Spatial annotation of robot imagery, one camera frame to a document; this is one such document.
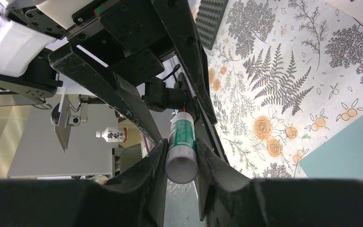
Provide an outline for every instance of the gray perforated panel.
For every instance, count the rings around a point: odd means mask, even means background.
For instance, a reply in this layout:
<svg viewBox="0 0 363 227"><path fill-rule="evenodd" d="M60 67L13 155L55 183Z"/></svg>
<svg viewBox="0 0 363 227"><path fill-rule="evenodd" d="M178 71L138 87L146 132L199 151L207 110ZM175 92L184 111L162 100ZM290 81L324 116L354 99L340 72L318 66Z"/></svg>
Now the gray perforated panel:
<svg viewBox="0 0 363 227"><path fill-rule="evenodd" d="M228 0L202 0L196 26L202 45L212 50Z"/></svg>

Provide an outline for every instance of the cable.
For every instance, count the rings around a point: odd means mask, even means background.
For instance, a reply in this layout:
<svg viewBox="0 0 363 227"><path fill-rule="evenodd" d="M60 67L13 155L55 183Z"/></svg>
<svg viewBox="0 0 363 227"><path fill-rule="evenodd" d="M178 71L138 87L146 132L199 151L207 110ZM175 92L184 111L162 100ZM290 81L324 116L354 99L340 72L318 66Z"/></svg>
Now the cable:
<svg viewBox="0 0 363 227"><path fill-rule="evenodd" d="M40 109L40 110L50 110L53 108L53 106L49 103L46 102L46 99L44 98L44 103L40 104L41 107L37 106L37 105L33 105L35 108Z"/></svg>
<svg viewBox="0 0 363 227"><path fill-rule="evenodd" d="M69 103L71 105L71 110L74 111L75 113L77 113L80 110L81 103L78 104L77 109L73 106L73 104L71 103L71 101L69 101Z"/></svg>
<svg viewBox="0 0 363 227"><path fill-rule="evenodd" d="M171 77L171 76L173 76L173 78L174 78L174 81L175 82L177 82L177 78L176 78L176 76L175 76L175 73L177 72L177 70L179 70L180 69L180 64L177 64L177 65L175 65L174 66L174 68L173 68L173 70L172 70L172 72L170 72L166 77L164 77L163 79L162 79L162 81L165 81L165 80L167 80L169 77Z"/></svg>

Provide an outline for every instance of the plastic bottle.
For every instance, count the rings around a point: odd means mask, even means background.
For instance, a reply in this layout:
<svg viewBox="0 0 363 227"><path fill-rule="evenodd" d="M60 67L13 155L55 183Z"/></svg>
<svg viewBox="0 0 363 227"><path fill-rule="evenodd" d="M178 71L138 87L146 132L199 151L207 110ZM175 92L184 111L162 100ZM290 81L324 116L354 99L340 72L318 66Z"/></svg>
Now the plastic bottle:
<svg viewBox="0 0 363 227"><path fill-rule="evenodd" d="M190 183L198 174L192 116L186 112L176 114L170 131L165 163L166 176L175 183Z"/></svg>
<svg viewBox="0 0 363 227"><path fill-rule="evenodd" d="M102 137L108 143L124 143L127 141L127 128L108 127L105 131L96 131L96 137Z"/></svg>

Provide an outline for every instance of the tube label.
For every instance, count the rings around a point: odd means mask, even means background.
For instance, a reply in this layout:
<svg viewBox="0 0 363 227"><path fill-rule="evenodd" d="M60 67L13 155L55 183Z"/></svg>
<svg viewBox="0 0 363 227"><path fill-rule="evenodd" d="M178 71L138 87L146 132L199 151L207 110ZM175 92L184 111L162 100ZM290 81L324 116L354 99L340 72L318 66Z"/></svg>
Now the tube label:
<svg viewBox="0 0 363 227"><path fill-rule="evenodd" d="M172 123L170 128L169 149L185 145L195 150L194 126L191 122L180 119Z"/></svg>

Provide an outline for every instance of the floral tablecloth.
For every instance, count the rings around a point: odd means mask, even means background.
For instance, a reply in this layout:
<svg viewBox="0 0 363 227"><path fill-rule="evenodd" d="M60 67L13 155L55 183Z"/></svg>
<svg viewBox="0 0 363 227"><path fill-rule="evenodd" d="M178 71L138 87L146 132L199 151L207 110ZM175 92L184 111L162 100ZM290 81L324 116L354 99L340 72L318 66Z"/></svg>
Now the floral tablecloth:
<svg viewBox="0 0 363 227"><path fill-rule="evenodd" d="M217 131L250 178L306 177L300 161L363 115L363 23L323 1L229 0L207 55Z"/></svg>

